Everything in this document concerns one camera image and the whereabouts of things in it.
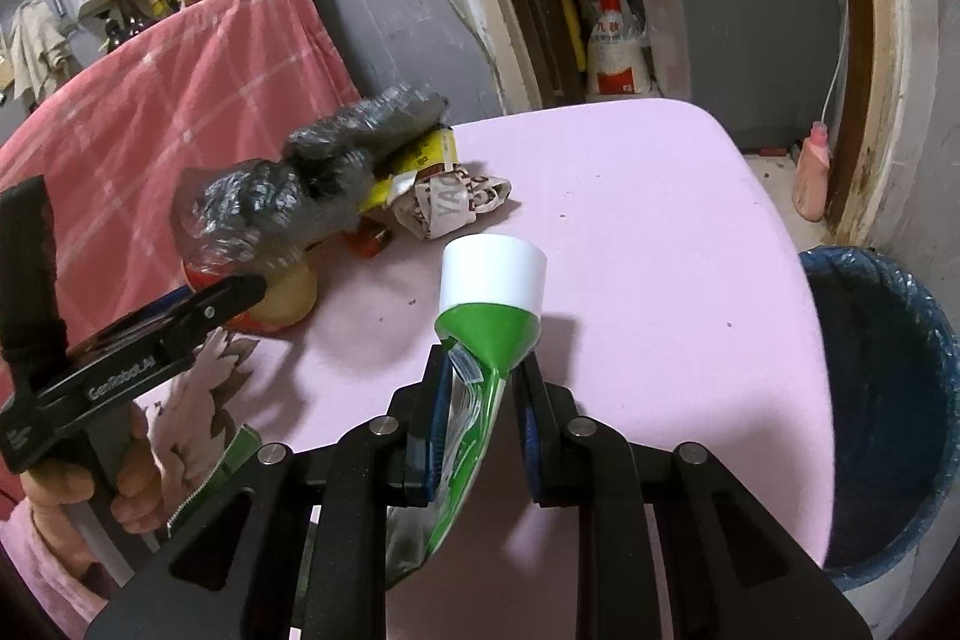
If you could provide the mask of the person's left hand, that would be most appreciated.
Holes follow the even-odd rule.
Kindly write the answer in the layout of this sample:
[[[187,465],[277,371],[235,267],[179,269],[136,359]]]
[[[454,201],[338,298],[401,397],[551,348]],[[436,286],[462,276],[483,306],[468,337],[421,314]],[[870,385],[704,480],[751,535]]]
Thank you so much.
[[[158,548],[163,481],[135,403],[53,445],[21,486],[36,533],[70,575],[101,565],[123,585]]]

